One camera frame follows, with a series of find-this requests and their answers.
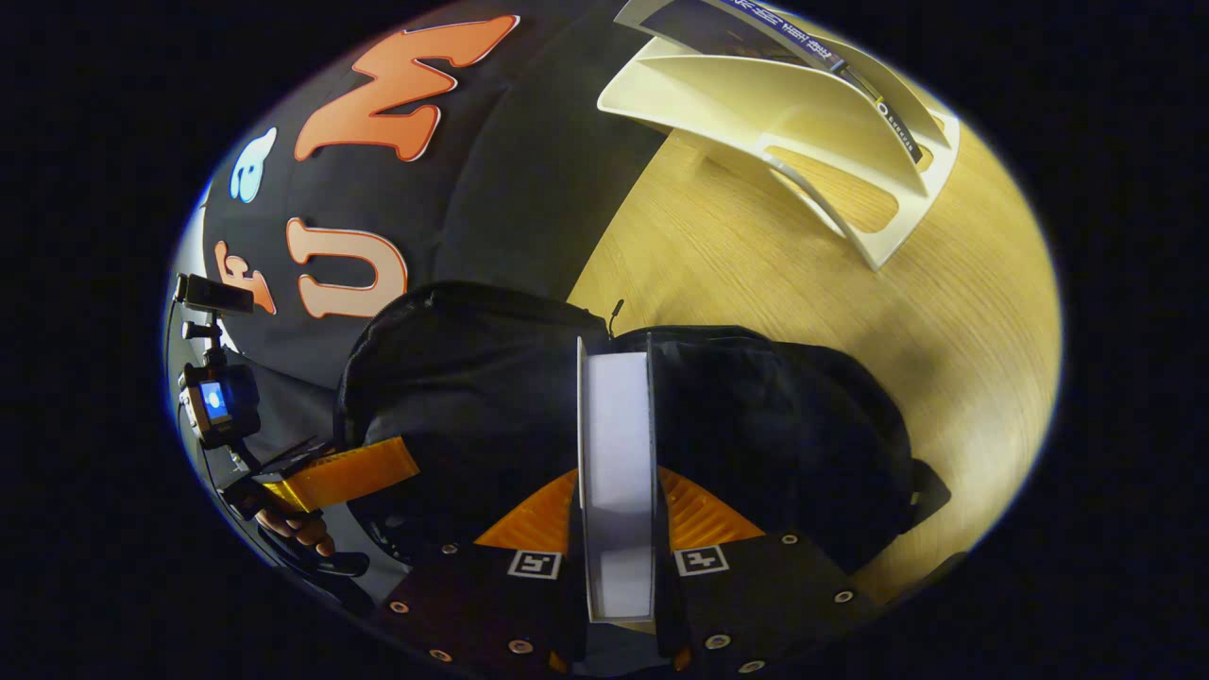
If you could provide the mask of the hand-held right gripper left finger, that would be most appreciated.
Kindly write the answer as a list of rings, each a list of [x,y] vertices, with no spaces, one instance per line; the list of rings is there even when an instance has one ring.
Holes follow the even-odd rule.
[[[569,676],[586,655],[575,469],[475,541],[428,547],[384,597],[377,626],[461,676]]]

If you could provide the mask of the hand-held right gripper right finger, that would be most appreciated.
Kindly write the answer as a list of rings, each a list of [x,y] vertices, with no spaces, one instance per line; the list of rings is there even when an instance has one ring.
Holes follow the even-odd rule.
[[[682,676],[767,676],[877,618],[877,603],[802,534],[760,530],[659,469],[669,548],[656,567],[656,650]]]

